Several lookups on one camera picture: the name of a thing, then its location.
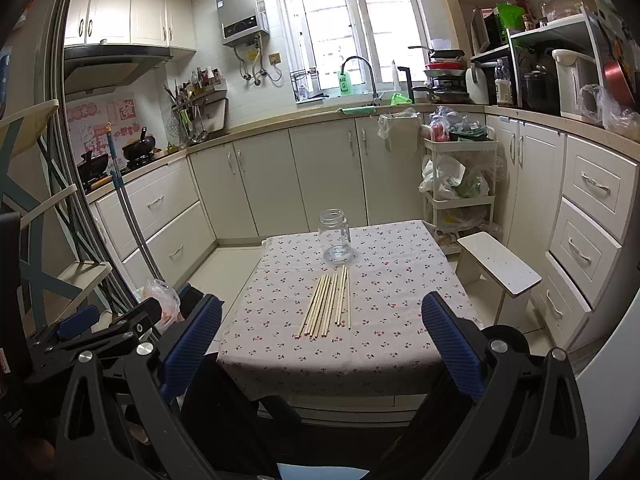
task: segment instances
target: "poster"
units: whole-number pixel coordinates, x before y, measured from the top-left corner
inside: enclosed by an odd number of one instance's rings
[[[111,123],[113,143],[119,168],[127,164],[122,148],[140,138],[141,125],[133,92],[122,92],[72,101],[66,106],[71,145],[76,164],[82,162],[82,154],[92,150],[92,156],[109,154],[107,172],[113,169],[113,161],[107,142],[107,124]]]

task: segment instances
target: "cherry print tablecloth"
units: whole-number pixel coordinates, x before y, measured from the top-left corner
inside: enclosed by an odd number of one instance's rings
[[[481,327],[446,257],[420,221],[351,229],[351,330],[297,338],[316,282],[332,266],[318,234],[268,238],[222,328],[218,361],[251,400],[267,395],[392,396],[428,391],[440,355],[420,318],[437,290]]]

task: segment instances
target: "window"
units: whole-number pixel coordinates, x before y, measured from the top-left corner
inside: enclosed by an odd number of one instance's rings
[[[426,44],[417,19],[416,0],[284,0],[289,19],[289,58],[292,70],[305,76],[310,94],[337,94],[338,71],[349,56],[365,57],[372,65],[376,86],[390,88],[391,62],[411,68],[419,80]],[[370,88],[366,65],[352,60],[345,66],[351,83]],[[404,73],[399,73],[404,80]]]

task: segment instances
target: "countertop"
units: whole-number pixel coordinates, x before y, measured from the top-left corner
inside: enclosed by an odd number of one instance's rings
[[[496,116],[505,116],[513,119],[520,119],[522,121],[528,121],[530,123],[542,124],[549,128],[562,130],[564,132],[574,134],[579,137],[583,137],[588,140],[592,140],[598,144],[606,146],[616,152],[632,158],[640,162],[640,144],[634,142],[626,137],[622,137],[618,134],[608,132],[599,126],[593,126],[592,124],[581,123],[580,121],[574,121],[564,117],[557,117],[548,114],[540,114],[537,112],[530,112],[528,110],[519,110],[517,108],[503,108],[498,106],[484,106],[484,105],[448,105],[450,108],[460,112],[467,113],[481,113],[490,114]],[[398,111],[408,107],[407,105],[398,106],[379,106],[376,108],[376,115],[378,114],[390,114],[397,113]],[[436,105],[432,104],[414,104],[412,107],[418,112],[430,113],[435,111]],[[126,184],[131,180],[136,179],[139,176],[153,171],[155,168],[164,166],[165,164],[171,164],[176,160],[184,158],[191,153],[196,153],[207,148],[213,148],[220,144],[232,142],[233,140],[244,139],[245,137],[251,137],[254,135],[264,134],[267,132],[273,132],[275,130],[282,130],[284,128],[292,128],[294,126],[303,126],[305,124],[322,123],[325,121],[337,121],[340,119],[349,119],[357,117],[367,117],[369,114],[345,114],[340,111],[339,106],[332,106],[327,108],[313,108],[312,110],[301,110],[292,114],[286,114],[260,121],[254,121],[252,123],[240,124],[229,128],[224,136],[217,137],[215,139],[207,140],[201,144],[190,146],[185,150],[173,153],[171,155],[158,158],[151,164],[147,164],[142,168],[138,168],[135,171],[127,173],[123,177],[123,181]],[[113,183],[105,184],[104,186],[89,193],[86,198],[89,203],[98,200],[99,198],[109,194],[114,190]]]

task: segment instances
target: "drawer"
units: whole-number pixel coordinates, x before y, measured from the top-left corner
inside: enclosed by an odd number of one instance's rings
[[[125,188],[145,240],[198,201],[185,158],[150,171]],[[97,206],[109,238],[124,260],[137,246],[117,193],[114,191],[98,200]]]
[[[598,303],[621,248],[590,216],[562,199],[551,253],[591,305]]]
[[[638,164],[569,136],[562,193],[622,243],[636,196]]]
[[[569,349],[591,309],[553,256],[549,252],[545,256],[542,283],[534,289],[534,301],[555,344]]]
[[[185,273],[213,244],[200,202],[165,225],[146,244],[164,280],[173,287],[181,285]],[[124,261],[124,267],[136,287],[152,277],[140,250]]]

